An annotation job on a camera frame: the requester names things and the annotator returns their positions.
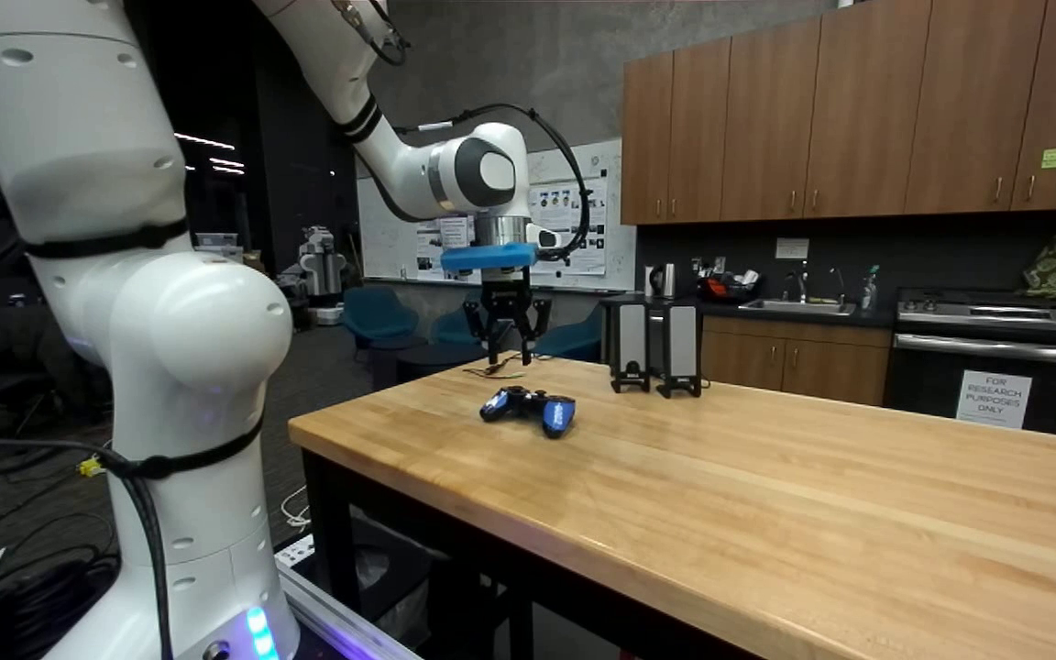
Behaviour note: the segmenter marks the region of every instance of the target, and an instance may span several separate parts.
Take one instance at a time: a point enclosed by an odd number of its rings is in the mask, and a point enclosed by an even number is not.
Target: wooden table
[[[485,425],[478,407],[509,381],[576,395],[576,429]],[[479,539],[450,550],[531,599],[564,610],[582,587],[632,648],[683,636],[754,658],[1056,658],[1049,433],[742,386],[615,395],[605,367],[555,358],[500,381],[454,367],[295,418],[295,441],[314,518],[373,483],[394,509],[424,506],[421,532]],[[331,572],[350,593],[344,566]]]

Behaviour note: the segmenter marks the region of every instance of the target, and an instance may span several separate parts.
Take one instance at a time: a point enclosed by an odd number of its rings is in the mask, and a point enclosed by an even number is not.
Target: sink
[[[853,317],[853,307],[843,307],[835,301],[782,301],[782,298],[766,298],[766,301],[752,301],[742,303],[742,313],[766,313],[766,317]]]

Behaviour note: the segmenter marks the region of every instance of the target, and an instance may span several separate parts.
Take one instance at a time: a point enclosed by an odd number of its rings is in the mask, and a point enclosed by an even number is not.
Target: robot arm
[[[373,172],[389,208],[403,219],[478,218],[478,249],[447,249],[447,271],[479,271],[479,307],[471,326],[496,363],[500,335],[522,335],[522,356],[546,326],[546,303],[531,313],[527,267],[527,146],[509,124],[478,124],[471,135],[410,146],[384,120],[368,89],[369,67],[401,55],[401,36],[378,0],[256,0],[297,55],[308,89],[342,135]]]

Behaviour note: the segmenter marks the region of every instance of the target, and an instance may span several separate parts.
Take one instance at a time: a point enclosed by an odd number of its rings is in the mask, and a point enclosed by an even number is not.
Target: stainless steel appliance
[[[1056,433],[1056,298],[902,293],[889,407]]]

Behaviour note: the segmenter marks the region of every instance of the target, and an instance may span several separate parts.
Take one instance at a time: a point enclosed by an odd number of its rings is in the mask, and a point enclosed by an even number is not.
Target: floor
[[[300,456],[287,441],[287,418],[362,391],[369,391],[369,369],[344,329],[313,326],[295,335],[295,348],[268,386],[264,414],[264,487],[274,544],[295,535],[279,504],[304,483]],[[0,518],[0,545],[23,544],[7,566],[31,566],[47,555],[64,556],[86,545],[115,550],[106,479],[81,479],[71,456],[50,456],[32,468],[0,477],[0,513],[7,513]]]

